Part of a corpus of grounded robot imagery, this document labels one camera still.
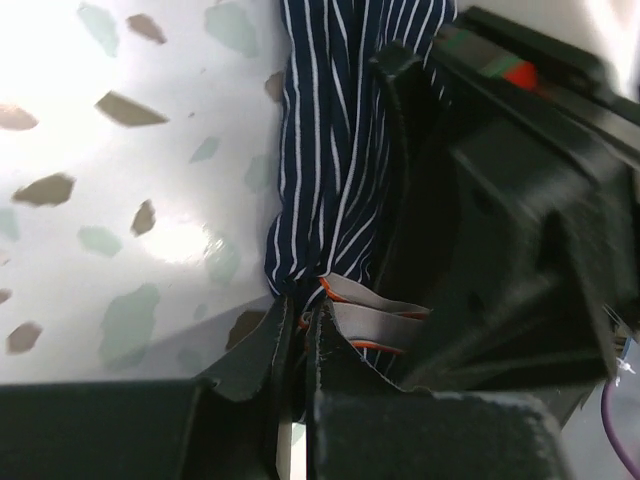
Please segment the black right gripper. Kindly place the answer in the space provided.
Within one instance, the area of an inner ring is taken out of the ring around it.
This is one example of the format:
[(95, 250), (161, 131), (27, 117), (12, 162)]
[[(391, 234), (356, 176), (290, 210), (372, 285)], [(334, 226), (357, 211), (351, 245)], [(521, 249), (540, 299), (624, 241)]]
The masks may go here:
[[(457, 228), (432, 313), (391, 378), (407, 391), (517, 391), (561, 422), (639, 329), (639, 106), (595, 55), (480, 7), (436, 43), (452, 102), (435, 138)], [(442, 107), (399, 40), (370, 61), (388, 153), (373, 289), (421, 304), (430, 251), (407, 231)]]

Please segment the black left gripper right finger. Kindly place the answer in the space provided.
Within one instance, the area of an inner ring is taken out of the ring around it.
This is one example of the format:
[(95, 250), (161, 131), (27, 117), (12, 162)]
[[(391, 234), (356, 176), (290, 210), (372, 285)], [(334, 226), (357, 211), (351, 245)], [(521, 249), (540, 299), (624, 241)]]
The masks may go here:
[(555, 419), (535, 399), (408, 393), (313, 310), (306, 373), (310, 479), (570, 479)]

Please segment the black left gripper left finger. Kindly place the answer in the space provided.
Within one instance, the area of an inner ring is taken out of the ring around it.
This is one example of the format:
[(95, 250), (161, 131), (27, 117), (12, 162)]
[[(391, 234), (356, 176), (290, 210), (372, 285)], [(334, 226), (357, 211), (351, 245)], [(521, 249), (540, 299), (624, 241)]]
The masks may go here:
[(5, 479), (286, 479), (295, 318), (260, 324), (182, 380), (6, 386)]

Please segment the navy white striped underwear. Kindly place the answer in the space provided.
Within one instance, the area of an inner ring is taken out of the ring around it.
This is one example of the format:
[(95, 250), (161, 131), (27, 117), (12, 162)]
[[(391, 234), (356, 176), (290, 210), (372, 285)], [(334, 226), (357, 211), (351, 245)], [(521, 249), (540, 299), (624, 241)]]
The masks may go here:
[(414, 53), (438, 97), (429, 54), (452, 23), (452, 1), (285, 1), (291, 54), (283, 83), (278, 190), (265, 273), (290, 297), (304, 336), (313, 308), (337, 301), (342, 327), (364, 360), (386, 373), (427, 309), (370, 289), (374, 249), (391, 190), (389, 117), (372, 57), (393, 41)]

